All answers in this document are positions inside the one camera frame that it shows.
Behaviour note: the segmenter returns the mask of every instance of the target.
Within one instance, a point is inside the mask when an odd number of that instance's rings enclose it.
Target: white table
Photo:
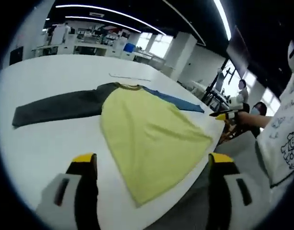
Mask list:
[[[114,78],[118,70],[127,77]],[[135,204],[108,150],[100,129],[100,116],[53,121],[13,129],[15,108],[53,95],[96,89],[112,81],[141,84],[191,103],[205,114],[184,112],[213,137],[204,159],[174,188],[140,208]],[[187,90],[154,68],[132,61],[88,55],[55,55],[25,60],[0,73],[0,150],[11,182],[29,208],[35,210],[41,191],[58,174],[65,173],[80,154],[97,154],[98,220],[102,230],[141,230],[165,214],[187,192],[214,150],[223,122],[209,117],[212,111]]]

